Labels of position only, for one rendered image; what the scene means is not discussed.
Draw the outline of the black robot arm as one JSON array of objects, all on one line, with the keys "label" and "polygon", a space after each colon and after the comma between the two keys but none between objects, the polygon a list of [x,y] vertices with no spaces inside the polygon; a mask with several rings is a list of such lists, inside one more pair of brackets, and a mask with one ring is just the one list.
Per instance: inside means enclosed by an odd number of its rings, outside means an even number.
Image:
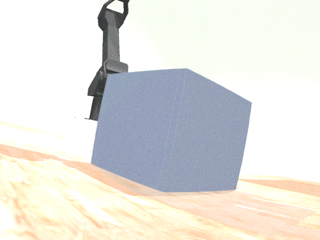
[{"label": "black robot arm", "polygon": [[120,61],[119,29],[129,13],[130,0],[118,0],[123,2],[123,13],[107,8],[113,1],[104,3],[97,16],[98,27],[103,31],[102,66],[87,89],[87,96],[93,97],[89,118],[84,118],[87,120],[98,121],[108,75],[129,72],[128,64]]}]

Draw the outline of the light blue box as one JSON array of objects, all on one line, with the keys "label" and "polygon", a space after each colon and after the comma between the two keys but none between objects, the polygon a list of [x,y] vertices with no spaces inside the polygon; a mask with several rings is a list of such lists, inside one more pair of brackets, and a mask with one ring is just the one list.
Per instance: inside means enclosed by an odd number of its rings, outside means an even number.
[{"label": "light blue box", "polygon": [[188,68],[108,74],[91,164],[164,193],[236,190],[251,107]]}]

